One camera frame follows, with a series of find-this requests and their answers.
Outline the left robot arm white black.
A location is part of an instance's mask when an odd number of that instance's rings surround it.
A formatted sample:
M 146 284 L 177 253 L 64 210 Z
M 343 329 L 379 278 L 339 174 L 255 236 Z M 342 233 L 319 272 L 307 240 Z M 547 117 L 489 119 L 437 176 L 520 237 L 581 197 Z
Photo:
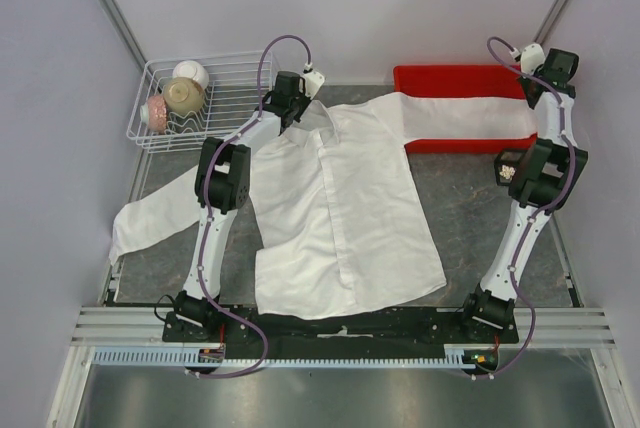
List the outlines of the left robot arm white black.
M 323 74 L 306 64 L 300 74 L 280 71 L 272 89 L 259 98 L 254 114 L 223 139 L 208 138 L 200 153 L 195 194 L 200 206 L 191 268 L 173 302 L 173 321 L 198 341 L 216 336 L 220 312 L 211 304 L 220 292 L 221 265 L 231 226 L 249 199 L 251 159 L 302 115 L 324 84 Z

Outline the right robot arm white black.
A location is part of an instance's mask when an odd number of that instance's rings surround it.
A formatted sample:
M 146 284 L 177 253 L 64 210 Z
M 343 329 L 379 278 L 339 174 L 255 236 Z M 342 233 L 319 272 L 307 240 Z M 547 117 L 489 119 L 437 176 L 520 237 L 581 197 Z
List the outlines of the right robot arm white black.
M 492 37 L 487 47 L 492 55 Z M 514 322 L 517 289 L 533 247 L 551 215 L 566 203 L 588 161 L 573 134 L 576 90 L 571 84 L 579 56 L 559 49 L 545 51 L 538 43 L 516 49 L 508 43 L 518 82 L 538 122 L 535 141 L 515 150 L 516 159 L 494 163 L 496 178 L 512 198 L 510 217 L 497 254 L 485 276 L 469 294 L 458 316 L 458 329 L 467 340 L 483 340 Z

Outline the flower brooch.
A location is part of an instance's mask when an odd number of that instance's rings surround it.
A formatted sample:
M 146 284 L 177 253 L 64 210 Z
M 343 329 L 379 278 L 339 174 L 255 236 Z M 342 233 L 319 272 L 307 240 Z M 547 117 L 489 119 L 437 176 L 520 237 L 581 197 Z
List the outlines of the flower brooch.
M 516 168 L 511 165 L 502 165 L 498 171 L 499 181 L 509 184 L 516 174 Z

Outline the white button shirt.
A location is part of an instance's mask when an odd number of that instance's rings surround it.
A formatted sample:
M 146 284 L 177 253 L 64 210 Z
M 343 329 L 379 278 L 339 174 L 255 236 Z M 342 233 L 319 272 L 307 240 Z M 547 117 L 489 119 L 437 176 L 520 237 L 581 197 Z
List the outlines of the white button shirt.
M 519 140 L 532 110 L 510 98 L 309 105 L 251 160 L 262 314 L 313 320 L 376 311 L 444 287 L 405 147 L 416 140 Z

